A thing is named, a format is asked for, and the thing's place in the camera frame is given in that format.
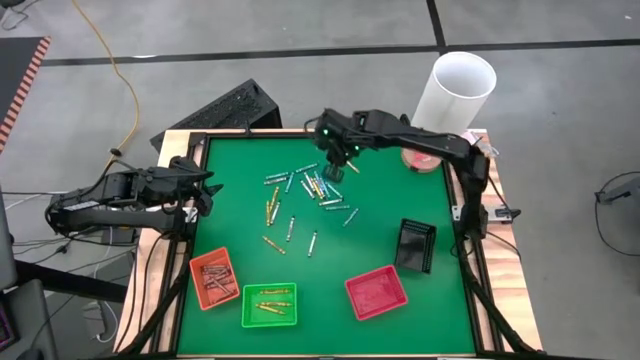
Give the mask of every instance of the green tray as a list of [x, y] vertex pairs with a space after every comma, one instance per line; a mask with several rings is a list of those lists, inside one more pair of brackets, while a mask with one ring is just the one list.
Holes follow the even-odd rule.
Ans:
[[[288, 289], [288, 294], [260, 294], [262, 290]], [[298, 323], [297, 290], [295, 283], [245, 285], [242, 291], [242, 327], [293, 326]], [[290, 307], [274, 306], [286, 314], [274, 314], [256, 307], [261, 302], [289, 302]]]

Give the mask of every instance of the wooden board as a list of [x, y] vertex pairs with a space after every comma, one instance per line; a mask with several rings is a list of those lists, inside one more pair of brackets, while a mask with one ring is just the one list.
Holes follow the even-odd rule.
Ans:
[[[191, 133], [209, 133], [209, 134], [221, 134], [221, 133], [244, 133], [245, 130], [241, 129], [207, 129], [207, 130], [169, 130], [165, 133], [162, 150], [160, 152], [160, 158], [158, 160], [158, 166], [167, 166], [169, 160], [177, 155], [186, 156], [189, 148], [189, 138]], [[254, 132], [301, 132], [300, 129], [259, 129], [253, 130]], [[482, 141], [489, 142], [489, 137], [486, 130], [474, 130], [474, 132], [482, 136]], [[194, 157], [198, 163], [202, 152], [202, 145], [196, 146], [196, 156]], [[504, 194], [500, 186], [500, 178], [495, 162], [491, 163], [490, 175], [501, 194]], [[457, 181], [454, 181], [454, 190], [458, 203], [462, 204], [462, 192]], [[487, 187], [487, 190], [483, 196], [483, 203], [486, 205], [499, 205], [500, 199], [496, 195], [491, 186]], [[511, 225], [489, 225], [490, 232], [504, 238], [509, 243], [516, 245], [513, 235], [513, 229]], [[129, 316], [133, 311], [133, 318], [129, 326], [122, 345], [120, 348], [126, 347], [138, 333], [138, 326], [140, 324], [139, 317], [140, 312], [143, 311], [143, 323], [151, 316], [155, 308], [159, 303], [160, 287], [162, 283], [162, 276], [167, 261], [168, 242], [160, 240], [160, 243], [153, 251], [151, 260], [149, 262], [149, 271], [147, 274], [147, 292], [145, 303], [141, 304], [142, 290], [143, 290], [143, 273], [147, 259], [149, 258], [149, 251], [157, 238], [158, 233], [153, 230], [145, 229], [142, 231], [140, 241], [138, 245], [138, 255], [136, 260], [136, 267], [132, 271], [133, 276], [137, 276], [136, 280], [136, 301], [133, 301], [133, 276], [129, 281], [129, 291], [124, 302], [122, 309], [120, 326], [118, 328], [118, 335], [116, 337], [115, 344], [120, 342], [125, 329], [128, 324]], [[182, 263], [182, 252], [184, 248], [178, 250], [176, 255], [174, 272], [172, 279], [177, 274], [177, 268]], [[492, 291], [494, 294], [494, 300], [497, 307], [505, 316], [507, 321], [513, 326], [513, 328], [520, 334], [522, 339], [529, 345], [536, 349], [541, 349], [540, 338], [538, 330], [533, 316], [533, 310], [531, 309], [531, 303], [529, 301], [529, 293], [527, 291], [527, 285], [524, 280], [524, 274], [517, 255], [512, 249], [500, 243], [500, 241], [494, 239], [491, 236], [487, 236], [484, 240], [484, 252], [487, 262], [487, 268], [489, 272], [489, 278], [491, 282]], [[476, 300], [478, 308], [478, 316], [480, 319], [481, 333], [485, 349], [492, 350], [493, 344], [491, 342], [491, 334], [489, 331], [489, 322], [482, 305]], [[174, 323], [175, 315], [175, 301], [167, 311], [165, 320], [162, 327], [162, 333], [160, 338], [160, 351], [167, 351], [169, 349], [171, 330]]]

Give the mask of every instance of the white cylinder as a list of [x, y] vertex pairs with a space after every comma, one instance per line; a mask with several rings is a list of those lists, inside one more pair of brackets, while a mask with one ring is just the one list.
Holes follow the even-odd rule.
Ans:
[[436, 60], [411, 125], [461, 135], [496, 87], [496, 72], [483, 58], [452, 52]]

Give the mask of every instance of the black box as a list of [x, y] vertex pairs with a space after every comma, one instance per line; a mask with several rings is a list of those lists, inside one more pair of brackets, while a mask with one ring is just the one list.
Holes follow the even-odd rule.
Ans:
[[435, 226], [402, 219], [396, 250], [396, 266], [431, 273], [435, 242]]
[[[169, 129], [281, 129], [280, 109], [253, 79], [220, 96]], [[164, 131], [149, 140], [160, 152]]]

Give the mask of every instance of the gray floor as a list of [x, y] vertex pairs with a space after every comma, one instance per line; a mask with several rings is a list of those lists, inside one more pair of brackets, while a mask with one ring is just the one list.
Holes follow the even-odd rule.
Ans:
[[[82, 0], [116, 55], [434, 44], [423, 0]], [[632, 0], [438, 0], [451, 44], [637, 38]], [[52, 35], [48, 58], [101, 57], [103, 50], [67, 0], [43, 0], [0, 36]], [[473, 123], [488, 128], [510, 204], [540, 335], [553, 354], [637, 358], [640, 263], [599, 240], [593, 192], [640, 169], [640, 49], [479, 53], [498, 86]], [[287, 127], [323, 107], [345, 113], [415, 110], [435, 54], [357, 55], [121, 66], [141, 101], [141, 127], [126, 159], [155, 163], [148, 139], [253, 77], [280, 105]], [[109, 66], [42, 68], [6, 151], [7, 191], [67, 190], [99, 174], [107, 149], [128, 131], [133, 105]], [[9, 197], [7, 203], [20, 197]], [[19, 239], [51, 236], [45, 199], [9, 212]], [[607, 238], [640, 252], [637, 208], [601, 211]], [[33, 261], [51, 249], [25, 254]], [[48, 266], [99, 260], [104, 248], [72, 246]]]

